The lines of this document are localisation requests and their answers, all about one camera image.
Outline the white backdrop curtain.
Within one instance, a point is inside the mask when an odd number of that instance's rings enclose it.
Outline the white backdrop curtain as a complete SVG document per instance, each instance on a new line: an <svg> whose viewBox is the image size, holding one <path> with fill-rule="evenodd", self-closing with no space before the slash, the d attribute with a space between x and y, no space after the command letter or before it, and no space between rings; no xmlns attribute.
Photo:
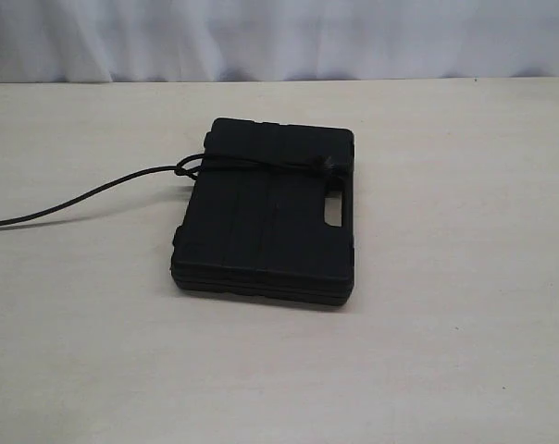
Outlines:
<svg viewBox="0 0 559 444"><path fill-rule="evenodd" d="M0 1L0 82L559 76L559 1Z"/></svg>

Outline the black plastic tool case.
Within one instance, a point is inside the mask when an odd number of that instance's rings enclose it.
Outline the black plastic tool case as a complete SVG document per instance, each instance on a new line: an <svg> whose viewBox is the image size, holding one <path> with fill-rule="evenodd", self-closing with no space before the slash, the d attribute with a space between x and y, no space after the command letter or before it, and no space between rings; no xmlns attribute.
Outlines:
<svg viewBox="0 0 559 444"><path fill-rule="evenodd" d="M328 306L354 288L354 134L220 117L170 273L182 290Z"/></svg>

